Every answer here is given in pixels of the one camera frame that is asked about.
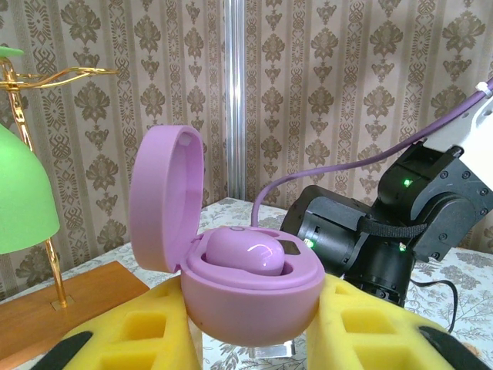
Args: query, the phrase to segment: green led light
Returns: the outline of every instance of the green led light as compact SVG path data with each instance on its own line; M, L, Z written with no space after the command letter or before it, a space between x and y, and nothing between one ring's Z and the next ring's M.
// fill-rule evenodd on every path
M305 242L305 244L309 247L309 248L313 248L315 246L315 243L313 241L311 241L310 239L305 239L303 240Z

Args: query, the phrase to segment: open case lid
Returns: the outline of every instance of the open case lid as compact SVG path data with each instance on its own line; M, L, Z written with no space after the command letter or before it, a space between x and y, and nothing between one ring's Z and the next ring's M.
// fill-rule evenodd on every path
M190 126L154 126L144 136L130 187L130 239L146 270L175 273L196 236L203 146Z

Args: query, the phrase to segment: wooden base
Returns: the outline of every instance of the wooden base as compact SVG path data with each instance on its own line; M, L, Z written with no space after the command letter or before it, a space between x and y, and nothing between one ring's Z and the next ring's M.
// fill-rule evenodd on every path
M149 290L118 262L64 281L67 308L56 307L54 286L0 304L0 368L40 355L70 330Z

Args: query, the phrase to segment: black cable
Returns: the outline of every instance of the black cable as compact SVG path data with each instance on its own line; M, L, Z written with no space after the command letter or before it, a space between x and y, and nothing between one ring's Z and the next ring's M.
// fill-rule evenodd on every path
M455 318L457 317L457 308L459 306L459 293L457 292L457 288L455 287L454 283L449 280L437 280L420 283L418 281L414 281L413 279L411 279L411 283L420 288L427 288L435 284L446 284L450 287L450 289L452 290L452 294L454 295L454 312L452 313L452 323L450 324L450 328L448 328L448 332L452 333L455 326Z

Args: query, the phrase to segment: yellow foam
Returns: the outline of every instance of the yellow foam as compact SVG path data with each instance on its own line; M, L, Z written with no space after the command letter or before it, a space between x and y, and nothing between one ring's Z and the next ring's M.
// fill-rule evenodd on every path
M327 275L307 329L309 370L452 370L416 330L436 323ZM93 336L66 370L199 370L180 279L93 318L66 335Z
M440 325L327 275L307 329L309 370L453 370L417 331Z
M85 322L65 338L81 331L93 335L66 370L201 369L179 276Z

